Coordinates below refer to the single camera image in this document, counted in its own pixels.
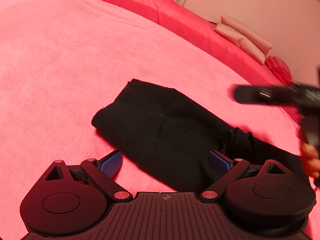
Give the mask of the person's right hand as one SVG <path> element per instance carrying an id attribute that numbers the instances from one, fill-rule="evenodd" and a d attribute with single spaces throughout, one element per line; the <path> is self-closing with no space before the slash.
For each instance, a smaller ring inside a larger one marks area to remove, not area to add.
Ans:
<path id="1" fill-rule="evenodd" d="M 302 141 L 300 143 L 300 152 L 303 171 L 312 178 L 319 178 L 320 161 L 316 148 Z"/>

